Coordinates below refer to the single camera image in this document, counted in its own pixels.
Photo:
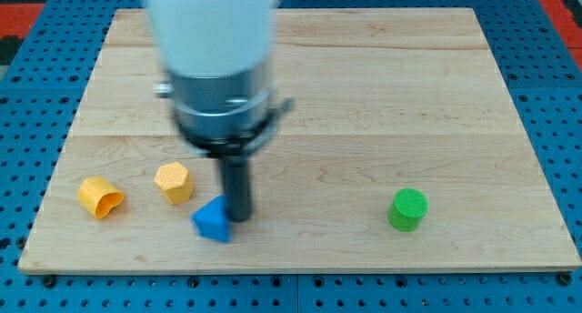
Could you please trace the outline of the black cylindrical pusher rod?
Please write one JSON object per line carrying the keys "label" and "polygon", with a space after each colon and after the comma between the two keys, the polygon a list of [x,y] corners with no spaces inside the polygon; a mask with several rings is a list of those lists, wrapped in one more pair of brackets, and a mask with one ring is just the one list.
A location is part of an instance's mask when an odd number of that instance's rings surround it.
{"label": "black cylindrical pusher rod", "polygon": [[247,161],[218,160],[226,216],[231,222],[248,220],[253,211],[251,179]]}

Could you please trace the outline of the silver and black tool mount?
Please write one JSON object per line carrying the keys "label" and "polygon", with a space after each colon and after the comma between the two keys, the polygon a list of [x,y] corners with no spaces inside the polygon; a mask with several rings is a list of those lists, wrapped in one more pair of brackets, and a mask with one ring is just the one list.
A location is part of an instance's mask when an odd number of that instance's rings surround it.
{"label": "silver and black tool mount", "polygon": [[196,155],[208,158],[252,156],[294,108],[292,98],[276,101],[268,61],[226,76],[189,77],[168,71],[154,91],[170,101],[182,139]]}

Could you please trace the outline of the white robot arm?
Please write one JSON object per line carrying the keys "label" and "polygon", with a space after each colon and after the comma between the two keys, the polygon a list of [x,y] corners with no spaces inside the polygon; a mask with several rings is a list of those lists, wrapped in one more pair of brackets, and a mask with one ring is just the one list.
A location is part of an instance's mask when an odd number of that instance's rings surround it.
{"label": "white robot arm", "polygon": [[180,136],[217,161],[233,222],[253,211],[250,157],[293,100],[276,103],[271,57],[280,0],[143,0]]}

